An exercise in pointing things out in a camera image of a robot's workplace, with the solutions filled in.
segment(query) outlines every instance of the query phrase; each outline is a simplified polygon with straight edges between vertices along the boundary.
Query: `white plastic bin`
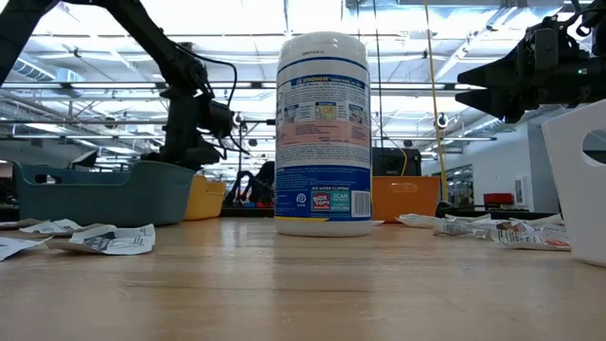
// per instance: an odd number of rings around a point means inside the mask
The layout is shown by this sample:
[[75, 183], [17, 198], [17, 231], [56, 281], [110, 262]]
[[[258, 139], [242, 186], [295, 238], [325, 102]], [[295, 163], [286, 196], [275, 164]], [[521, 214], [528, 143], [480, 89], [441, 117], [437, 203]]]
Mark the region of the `white plastic bin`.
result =
[[587, 156], [583, 140], [606, 128], [606, 100], [543, 124], [573, 256], [606, 266], [606, 165]]

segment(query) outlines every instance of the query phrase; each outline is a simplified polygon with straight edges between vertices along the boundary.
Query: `orange bin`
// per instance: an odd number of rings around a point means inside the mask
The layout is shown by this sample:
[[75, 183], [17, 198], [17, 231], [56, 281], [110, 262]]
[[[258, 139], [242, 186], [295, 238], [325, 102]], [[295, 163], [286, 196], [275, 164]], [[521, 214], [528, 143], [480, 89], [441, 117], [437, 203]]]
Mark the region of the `orange bin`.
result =
[[372, 220], [397, 223], [396, 217], [436, 214], [439, 177], [373, 176]]
[[203, 175], [194, 175], [184, 220], [195, 221], [219, 217], [224, 195], [225, 183], [208, 182]]

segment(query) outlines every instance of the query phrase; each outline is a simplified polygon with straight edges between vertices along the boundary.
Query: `yellow bin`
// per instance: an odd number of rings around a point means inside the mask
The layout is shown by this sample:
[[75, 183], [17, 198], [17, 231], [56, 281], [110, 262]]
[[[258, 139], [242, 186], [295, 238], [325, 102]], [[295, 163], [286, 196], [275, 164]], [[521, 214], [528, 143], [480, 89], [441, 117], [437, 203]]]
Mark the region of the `yellow bin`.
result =
[[208, 182], [203, 175], [194, 175], [189, 190], [185, 220], [219, 217], [224, 195], [225, 183]]

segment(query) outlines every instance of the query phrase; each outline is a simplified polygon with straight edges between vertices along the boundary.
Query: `storage bin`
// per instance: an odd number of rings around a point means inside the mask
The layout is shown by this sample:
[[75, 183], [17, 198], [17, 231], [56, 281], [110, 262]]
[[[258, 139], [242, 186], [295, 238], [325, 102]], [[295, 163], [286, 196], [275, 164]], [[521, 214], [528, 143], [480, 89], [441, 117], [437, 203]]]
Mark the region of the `storage bin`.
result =
[[[130, 172], [62, 170], [15, 163], [21, 219], [69, 219], [135, 227], [183, 220], [193, 171], [141, 161]], [[40, 183], [51, 177], [54, 184]]]
[[225, 183], [208, 182], [203, 175], [195, 175], [187, 201], [187, 221], [219, 217], [225, 195]]
[[372, 220], [397, 223], [402, 214], [434, 216], [438, 191], [435, 176], [373, 176]]
[[587, 156], [583, 140], [606, 128], [606, 100], [543, 124], [547, 153], [560, 197], [573, 257], [606, 266], [606, 165]]

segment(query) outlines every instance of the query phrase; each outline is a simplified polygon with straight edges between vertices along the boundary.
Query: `barcode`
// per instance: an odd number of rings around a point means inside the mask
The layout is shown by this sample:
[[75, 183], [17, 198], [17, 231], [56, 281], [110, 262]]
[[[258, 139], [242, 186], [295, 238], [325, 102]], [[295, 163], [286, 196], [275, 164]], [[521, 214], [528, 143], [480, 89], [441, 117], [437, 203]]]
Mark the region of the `barcode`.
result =
[[357, 190], [351, 192], [351, 217], [370, 217], [370, 192]]

